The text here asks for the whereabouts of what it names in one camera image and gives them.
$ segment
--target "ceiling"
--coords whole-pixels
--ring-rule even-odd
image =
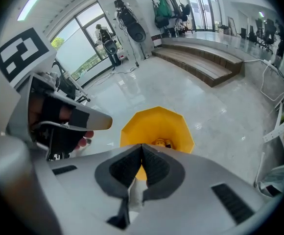
[[[14,16],[18,18],[27,1],[19,0],[17,12]],[[31,24],[38,24],[43,32],[45,32],[55,21],[64,17],[69,9],[72,7],[75,8],[83,1],[85,0],[38,0],[28,13],[25,21]]]

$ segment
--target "wooden step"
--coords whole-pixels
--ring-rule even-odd
[[[169,44],[163,44],[162,46],[163,48],[175,49],[203,57],[230,70],[234,74],[238,74],[241,71],[243,63],[241,59],[218,49],[182,42],[173,42]]]
[[[211,60],[187,52],[169,48],[159,48],[154,50],[152,54],[183,68],[211,87],[235,75],[230,70]]]

